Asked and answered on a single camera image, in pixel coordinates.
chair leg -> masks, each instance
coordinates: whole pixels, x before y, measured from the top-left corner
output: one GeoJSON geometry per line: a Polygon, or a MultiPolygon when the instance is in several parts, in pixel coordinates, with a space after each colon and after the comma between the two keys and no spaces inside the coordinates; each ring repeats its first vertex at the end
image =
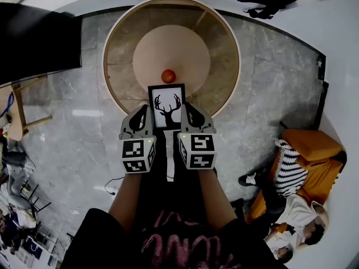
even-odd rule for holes
{"type": "Polygon", "coordinates": [[[17,88],[16,91],[17,91],[17,92],[21,92],[22,90],[27,89],[28,87],[31,87],[31,86],[33,86],[34,84],[37,84],[38,82],[40,82],[40,81],[42,81],[42,80],[45,80],[46,78],[47,78],[47,76],[42,76],[42,77],[33,79],[33,81],[31,81],[30,83],[28,83],[28,84],[26,84],[26,85],[23,85],[22,87],[17,88]]]}
{"type": "Polygon", "coordinates": [[[45,122],[46,120],[50,120],[50,119],[52,119],[52,115],[49,115],[49,116],[46,117],[46,118],[38,119],[38,120],[36,120],[36,121],[34,121],[34,122],[31,122],[31,123],[26,124],[26,125],[24,125],[24,129],[28,129],[29,127],[35,126],[35,125],[37,125],[37,124],[39,124],[39,123],[43,123],[43,122],[45,122]]]}

round wooden tray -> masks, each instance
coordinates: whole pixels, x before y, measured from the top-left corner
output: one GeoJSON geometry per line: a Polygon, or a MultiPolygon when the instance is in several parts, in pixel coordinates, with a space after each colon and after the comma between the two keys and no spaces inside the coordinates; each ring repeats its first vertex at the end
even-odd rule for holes
{"type": "MultiPolygon", "coordinates": [[[[200,106],[214,117],[225,107],[236,90],[241,72],[240,49],[224,18],[217,11],[194,0],[148,0],[132,7],[118,19],[108,34],[102,56],[103,75],[111,97],[127,114],[148,100],[145,90],[147,85],[163,84],[160,76],[156,78],[156,75],[165,70],[166,55],[161,54],[160,59],[148,59],[153,53],[158,54],[161,49],[168,51],[169,48],[165,47],[165,43],[159,42],[156,49],[152,46],[151,49],[146,49],[141,44],[147,40],[145,44],[150,45],[151,42],[146,37],[158,33],[159,27],[168,25],[175,25],[176,29],[188,29],[185,31],[187,34],[172,32],[174,38],[182,36],[176,42],[173,39],[172,46],[180,47],[183,51],[181,55],[177,55],[177,58],[180,57],[179,61],[182,59],[193,71],[201,73],[198,77],[190,78],[180,75],[177,82],[182,81],[186,85],[187,101],[200,106]],[[200,37],[202,41],[187,43],[187,38],[183,39],[183,35],[200,37]],[[203,54],[205,50],[210,57],[209,71],[206,69],[206,54],[203,54]],[[201,54],[197,58],[187,59],[185,53],[188,51],[201,54]],[[143,68],[140,67],[141,60],[142,63],[147,61],[143,68]]],[[[171,39],[169,28],[163,29],[167,29],[161,33],[166,35],[164,39],[171,39]]],[[[176,57],[173,53],[167,56],[176,57]]]]}

gray marble floor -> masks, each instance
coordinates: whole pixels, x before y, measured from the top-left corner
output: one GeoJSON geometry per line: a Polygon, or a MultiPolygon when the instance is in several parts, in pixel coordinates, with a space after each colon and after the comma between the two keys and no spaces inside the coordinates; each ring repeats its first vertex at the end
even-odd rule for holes
{"type": "MultiPolygon", "coordinates": [[[[109,209],[112,196],[104,185],[123,176],[117,136],[124,116],[107,93],[100,67],[106,36],[121,14],[85,18],[83,67],[50,75],[23,94],[28,120],[53,115],[31,129],[23,144],[36,164],[31,178],[40,185],[38,195],[43,203],[52,202],[39,219],[59,237],[60,257],[66,232],[76,232],[89,208],[109,209]]],[[[242,72],[234,97],[214,119],[220,137],[216,168],[230,200],[249,200],[255,190],[239,186],[238,177],[275,154],[281,119],[293,128],[313,122],[321,82],[315,52],[263,26],[225,18],[240,44],[242,72]]],[[[115,181],[108,188],[119,185],[115,181]]]]}

cable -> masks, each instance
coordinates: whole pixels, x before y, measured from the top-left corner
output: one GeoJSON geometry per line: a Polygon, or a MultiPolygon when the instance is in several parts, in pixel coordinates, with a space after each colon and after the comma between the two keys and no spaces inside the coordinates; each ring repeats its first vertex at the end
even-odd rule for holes
{"type": "Polygon", "coordinates": [[[120,178],[113,178],[113,179],[111,179],[108,183],[106,183],[106,184],[105,184],[105,186],[104,186],[104,188],[105,188],[106,192],[107,192],[108,194],[115,195],[115,193],[114,193],[114,192],[109,192],[109,191],[106,189],[106,186],[107,186],[110,182],[112,182],[112,181],[114,181],[114,180],[120,180],[120,179],[123,179],[123,178],[124,178],[124,177],[120,177],[120,178]]]}

